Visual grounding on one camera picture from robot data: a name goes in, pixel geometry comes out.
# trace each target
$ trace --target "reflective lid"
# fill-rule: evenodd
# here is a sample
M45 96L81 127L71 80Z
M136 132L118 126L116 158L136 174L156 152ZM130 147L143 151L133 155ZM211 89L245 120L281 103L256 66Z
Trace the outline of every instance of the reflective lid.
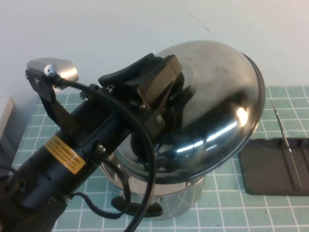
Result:
M205 174L238 152L256 129L264 107L264 82L241 52L211 41L185 42L156 56L176 55L182 66L183 97L168 110L177 130L154 140L156 182L179 183ZM132 135L116 156L131 175L147 180L147 163L132 149Z

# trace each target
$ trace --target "white object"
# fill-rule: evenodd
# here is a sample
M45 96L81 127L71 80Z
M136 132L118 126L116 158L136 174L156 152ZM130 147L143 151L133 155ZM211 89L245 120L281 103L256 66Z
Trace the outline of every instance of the white object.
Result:
M13 101L9 97L0 97L0 164L8 165L12 162L15 151L11 143L3 134L4 128L13 109ZM0 176L6 175L7 171L1 169Z
M0 138L13 110L13 101L9 97L0 97Z

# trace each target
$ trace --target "stainless steel pot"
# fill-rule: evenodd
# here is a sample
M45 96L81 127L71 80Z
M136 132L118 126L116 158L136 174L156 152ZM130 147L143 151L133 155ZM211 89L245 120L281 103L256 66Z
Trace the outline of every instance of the stainless steel pot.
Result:
M119 168L117 158L114 154L110 156L110 160ZM112 192L115 197L112 199L112 206L119 211L123 211L126 207L125 199L122 197L123 188L120 180L115 172L107 165L101 166L102 171L107 178L113 183ZM189 210L199 199L206 175L199 178L192 178L189 181L177 184L155 185L152 201L147 209L145 218L154 218L156 220L164 220L175 218L187 210ZM135 215L140 207L140 203L144 197L146 182L138 180L132 176L128 176L131 189L131 206L126 214Z
M179 98L162 115L174 131L154 138L156 183L173 184L202 176L239 152L257 128L264 107L264 82L255 63L227 45L191 41L157 54L174 54L184 76ZM147 160L128 136L116 155L126 172L147 180Z

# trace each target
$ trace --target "white wall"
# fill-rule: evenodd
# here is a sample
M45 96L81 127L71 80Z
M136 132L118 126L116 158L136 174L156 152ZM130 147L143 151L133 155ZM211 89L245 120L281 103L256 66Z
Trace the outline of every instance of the white wall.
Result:
M89 84L147 53L216 40L250 56L268 86L309 85L308 8L305 0L1 0L0 95L17 106L10 136L20 137L32 112L24 69L39 57L72 60Z

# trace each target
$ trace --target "yellow warning label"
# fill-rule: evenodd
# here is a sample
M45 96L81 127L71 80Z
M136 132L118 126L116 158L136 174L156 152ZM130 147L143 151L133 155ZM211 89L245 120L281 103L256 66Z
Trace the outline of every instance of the yellow warning label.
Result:
M50 140L44 144L45 148L67 169L69 169L73 174L78 173L78 171L85 165L85 160L83 160L79 155L76 154L65 142L63 142L58 136L54 135Z

